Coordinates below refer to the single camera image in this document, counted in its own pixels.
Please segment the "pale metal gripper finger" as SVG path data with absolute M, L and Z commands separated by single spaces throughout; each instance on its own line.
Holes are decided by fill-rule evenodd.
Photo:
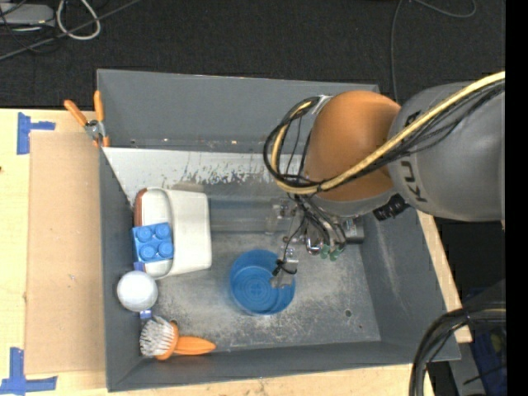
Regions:
M 294 203 L 289 199 L 272 199 L 270 208 L 270 231 L 286 232 L 296 215 Z
M 271 272 L 270 285 L 274 289 L 292 286 L 295 281 L 299 260 L 293 255 L 293 251 L 285 248 L 282 255 L 276 259 Z

